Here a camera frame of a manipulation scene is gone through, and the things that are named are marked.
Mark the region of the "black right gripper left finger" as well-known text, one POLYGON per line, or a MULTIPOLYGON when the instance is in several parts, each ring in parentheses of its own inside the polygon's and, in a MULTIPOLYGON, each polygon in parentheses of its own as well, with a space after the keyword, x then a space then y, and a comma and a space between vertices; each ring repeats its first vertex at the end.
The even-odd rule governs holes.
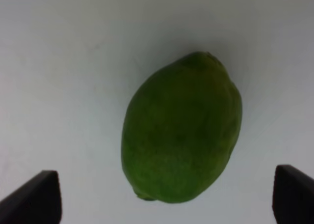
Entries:
POLYGON ((0 201, 2 224, 59 224, 62 198, 58 172, 43 170, 0 201))

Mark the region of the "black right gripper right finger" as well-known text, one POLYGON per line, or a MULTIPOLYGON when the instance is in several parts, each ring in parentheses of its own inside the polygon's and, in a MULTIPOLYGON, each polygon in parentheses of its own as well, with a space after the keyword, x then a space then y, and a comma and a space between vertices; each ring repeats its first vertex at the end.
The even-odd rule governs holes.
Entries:
POLYGON ((291 165, 275 170, 272 210, 278 224, 314 222, 314 179, 291 165))

